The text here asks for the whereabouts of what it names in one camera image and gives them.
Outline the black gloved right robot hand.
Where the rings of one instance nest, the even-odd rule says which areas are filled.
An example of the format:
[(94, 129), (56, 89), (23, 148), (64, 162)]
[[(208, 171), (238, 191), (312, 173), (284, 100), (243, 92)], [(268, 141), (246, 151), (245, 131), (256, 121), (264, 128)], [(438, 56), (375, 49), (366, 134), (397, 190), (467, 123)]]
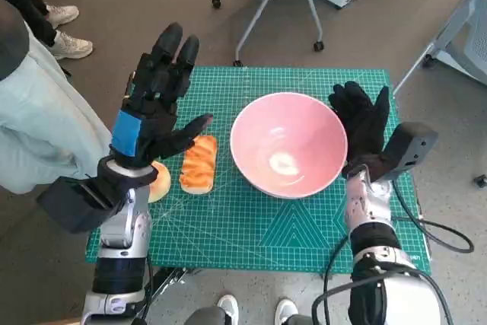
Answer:
[(368, 168), (372, 182), (386, 173), (388, 163), (382, 151), (390, 114), (389, 97), (387, 86), (382, 87), (375, 101), (355, 81), (333, 86), (328, 100), (345, 128), (348, 141), (344, 178), (358, 173), (362, 165)]

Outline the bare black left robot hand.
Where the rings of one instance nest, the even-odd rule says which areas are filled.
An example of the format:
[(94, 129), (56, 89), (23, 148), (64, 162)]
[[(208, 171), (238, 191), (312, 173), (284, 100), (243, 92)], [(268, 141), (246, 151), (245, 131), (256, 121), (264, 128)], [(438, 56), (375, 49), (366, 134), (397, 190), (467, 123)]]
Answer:
[(113, 128), (110, 150), (117, 163), (142, 168), (160, 158), (170, 158), (194, 146), (194, 139), (213, 120), (210, 113), (197, 116), (175, 129), (177, 101), (186, 95), (199, 51), (198, 37), (181, 43), (183, 28), (169, 24), (143, 53), (129, 79)]

